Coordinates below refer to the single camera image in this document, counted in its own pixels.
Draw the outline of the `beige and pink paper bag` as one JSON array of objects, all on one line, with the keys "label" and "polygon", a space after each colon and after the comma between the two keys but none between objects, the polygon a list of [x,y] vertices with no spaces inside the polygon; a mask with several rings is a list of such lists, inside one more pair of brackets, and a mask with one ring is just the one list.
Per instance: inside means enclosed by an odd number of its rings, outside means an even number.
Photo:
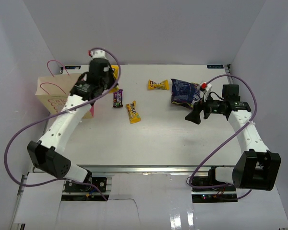
[{"label": "beige and pink paper bag", "polygon": [[63,73],[39,77],[35,96],[51,114],[60,112],[69,96],[69,92],[76,83],[79,74],[71,73],[62,65]]}]

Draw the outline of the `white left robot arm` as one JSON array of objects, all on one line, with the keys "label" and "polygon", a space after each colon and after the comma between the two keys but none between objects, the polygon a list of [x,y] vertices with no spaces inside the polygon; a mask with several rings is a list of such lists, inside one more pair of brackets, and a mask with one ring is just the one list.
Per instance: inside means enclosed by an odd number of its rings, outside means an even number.
[{"label": "white left robot arm", "polygon": [[63,114],[37,142],[29,142],[27,150],[36,168],[57,179],[75,181],[81,191],[91,188],[91,172],[73,164],[63,154],[73,131],[94,105],[92,99],[110,89],[115,80],[109,60],[105,56],[93,57],[89,70],[82,73],[71,88]]}]

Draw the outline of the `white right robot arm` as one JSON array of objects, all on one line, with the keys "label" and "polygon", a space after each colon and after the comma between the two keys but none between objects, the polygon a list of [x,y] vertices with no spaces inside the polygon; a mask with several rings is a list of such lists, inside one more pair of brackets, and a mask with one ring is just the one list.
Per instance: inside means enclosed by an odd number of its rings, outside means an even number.
[{"label": "white right robot arm", "polygon": [[254,112],[247,102],[240,100],[239,86],[223,85],[222,96],[218,100],[212,98],[211,88],[211,84],[205,82],[200,85],[199,89],[204,95],[194,104],[193,111],[185,120],[200,124],[201,112],[204,119],[211,114],[224,115],[235,131],[241,157],[234,167],[213,166],[208,171],[208,187],[213,191],[220,190],[224,185],[242,189],[272,190],[281,158],[278,153],[271,152],[262,141],[252,121]]}]

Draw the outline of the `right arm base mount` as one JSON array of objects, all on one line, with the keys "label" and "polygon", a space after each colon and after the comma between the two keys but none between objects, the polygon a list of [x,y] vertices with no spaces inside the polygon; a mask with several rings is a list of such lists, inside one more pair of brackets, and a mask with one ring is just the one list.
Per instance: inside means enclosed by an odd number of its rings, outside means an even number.
[{"label": "right arm base mount", "polygon": [[192,202],[194,204],[237,202],[236,189],[231,187],[221,188],[192,188]]}]

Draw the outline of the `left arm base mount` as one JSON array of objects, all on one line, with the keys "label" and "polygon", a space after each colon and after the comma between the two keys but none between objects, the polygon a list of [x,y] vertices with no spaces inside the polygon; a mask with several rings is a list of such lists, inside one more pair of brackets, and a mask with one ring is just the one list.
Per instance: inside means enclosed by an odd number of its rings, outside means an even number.
[{"label": "left arm base mount", "polygon": [[89,184],[82,185],[73,182],[66,182],[61,196],[62,201],[107,201],[109,194],[107,191],[106,177],[92,177]]}]

